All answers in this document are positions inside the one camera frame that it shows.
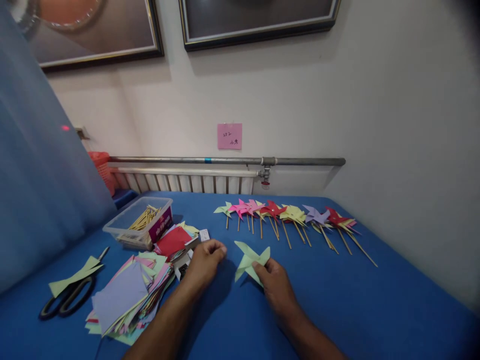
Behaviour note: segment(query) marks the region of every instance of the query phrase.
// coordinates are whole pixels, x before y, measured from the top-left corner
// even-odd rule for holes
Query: radiator
[[[115,187],[147,191],[251,195],[259,172],[234,169],[111,167]]]

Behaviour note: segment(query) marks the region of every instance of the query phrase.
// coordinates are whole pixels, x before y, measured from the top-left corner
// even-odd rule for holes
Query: plastic basket
[[[125,248],[151,251],[153,244],[174,223],[172,217],[173,202],[172,199],[166,197],[141,197],[107,223],[103,227],[103,231],[110,233]],[[147,209],[148,205],[157,209],[161,208],[161,210],[143,230],[129,230],[129,227]]]
[[[105,183],[108,191],[110,191],[110,195],[113,196],[115,194],[115,186],[112,179],[112,174],[110,173],[109,165],[107,164],[110,159],[109,153],[89,151],[88,155],[90,155],[90,159],[95,164],[98,174],[103,179],[103,182]]]

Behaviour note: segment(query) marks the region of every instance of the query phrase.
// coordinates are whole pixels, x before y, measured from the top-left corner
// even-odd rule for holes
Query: orange basket
[[[90,159],[95,164],[98,174],[101,176],[103,182],[110,191],[110,195],[113,196],[115,194],[114,181],[112,179],[112,174],[110,173],[109,165],[107,164],[110,159],[109,153],[89,151],[88,155],[90,155]]]

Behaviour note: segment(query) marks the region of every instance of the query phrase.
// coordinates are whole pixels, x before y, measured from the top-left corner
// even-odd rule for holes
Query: framed picture
[[[340,0],[178,0],[185,50],[330,30]]]
[[[164,55],[154,0],[7,0],[45,72]]]

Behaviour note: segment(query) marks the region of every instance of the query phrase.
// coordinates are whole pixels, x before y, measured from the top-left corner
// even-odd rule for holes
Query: scissors
[[[101,262],[104,256],[109,251],[110,246],[107,247],[98,258],[98,261]],[[41,310],[38,318],[40,320],[49,320],[53,318],[55,315],[58,315],[61,318],[66,318],[76,312],[82,305],[88,300],[92,292],[94,291],[95,283],[97,282],[97,276],[92,274],[82,280],[77,282],[71,283],[66,287],[66,289],[62,292],[62,298],[59,304],[49,312],[50,307],[54,304],[57,298],[51,297],[51,299],[45,304],[43,309]],[[77,296],[82,292],[82,289],[85,285],[90,283],[90,286],[86,293],[82,296],[80,300],[77,301],[75,305],[69,308],[70,304],[77,298]]]

